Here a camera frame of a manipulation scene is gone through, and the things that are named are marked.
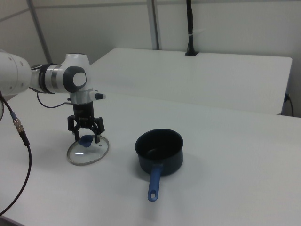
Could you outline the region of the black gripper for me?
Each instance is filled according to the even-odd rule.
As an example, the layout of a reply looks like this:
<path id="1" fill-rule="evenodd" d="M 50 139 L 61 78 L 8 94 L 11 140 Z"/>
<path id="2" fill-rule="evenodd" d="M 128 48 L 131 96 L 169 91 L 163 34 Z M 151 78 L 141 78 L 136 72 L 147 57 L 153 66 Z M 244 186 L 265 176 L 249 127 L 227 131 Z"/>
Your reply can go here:
<path id="1" fill-rule="evenodd" d="M 79 129 L 86 128 L 93 131 L 95 135 L 95 143 L 100 142 L 100 136 L 104 132 L 103 118 L 94 118 L 93 102 L 87 104 L 74 104 L 74 115 L 67 118 L 67 127 L 75 137 L 75 141 L 80 140 Z"/>

